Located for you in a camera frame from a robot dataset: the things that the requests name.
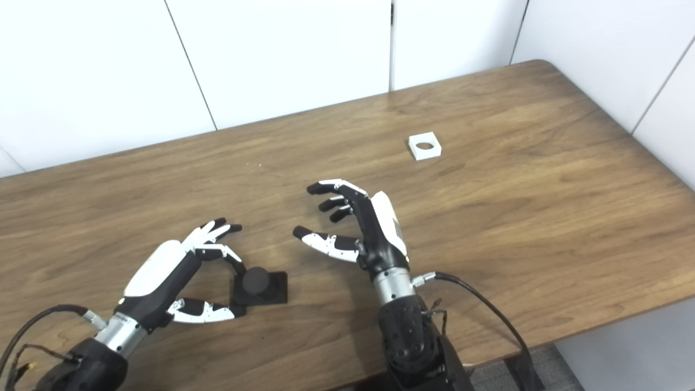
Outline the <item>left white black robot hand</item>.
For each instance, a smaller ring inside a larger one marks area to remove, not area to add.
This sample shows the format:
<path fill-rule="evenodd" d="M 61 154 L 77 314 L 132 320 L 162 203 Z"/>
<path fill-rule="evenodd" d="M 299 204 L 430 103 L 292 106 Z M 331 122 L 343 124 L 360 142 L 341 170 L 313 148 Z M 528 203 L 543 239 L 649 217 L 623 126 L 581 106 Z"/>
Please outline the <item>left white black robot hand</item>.
<path fill-rule="evenodd" d="M 114 313 L 133 319 L 148 334 L 171 322 L 206 324 L 245 317 L 247 308 L 243 305 L 179 297 L 203 262 L 223 259 L 238 275 L 246 272 L 241 258 L 219 243 L 241 230 L 241 225 L 218 218 L 194 228 L 181 242 L 172 239 L 161 243 L 131 278 Z"/>

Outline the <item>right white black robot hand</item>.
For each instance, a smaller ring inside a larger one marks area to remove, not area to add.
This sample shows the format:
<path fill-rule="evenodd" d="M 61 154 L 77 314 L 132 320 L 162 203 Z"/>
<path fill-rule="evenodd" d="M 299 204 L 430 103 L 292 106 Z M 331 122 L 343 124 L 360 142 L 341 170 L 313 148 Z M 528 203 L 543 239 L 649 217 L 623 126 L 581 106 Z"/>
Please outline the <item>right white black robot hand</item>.
<path fill-rule="evenodd" d="M 315 232 L 298 225 L 294 237 L 313 250 L 333 259 L 354 262 L 373 279 L 392 268 L 409 270 L 409 256 L 400 223 L 389 196 L 383 191 L 369 195 L 346 180 L 320 180 L 306 188 L 311 195 L 332 194 L 318 206 L 331 211 L 328 218 L 338 223 L 347 216 L 356 218 L 361 238 Z"/>

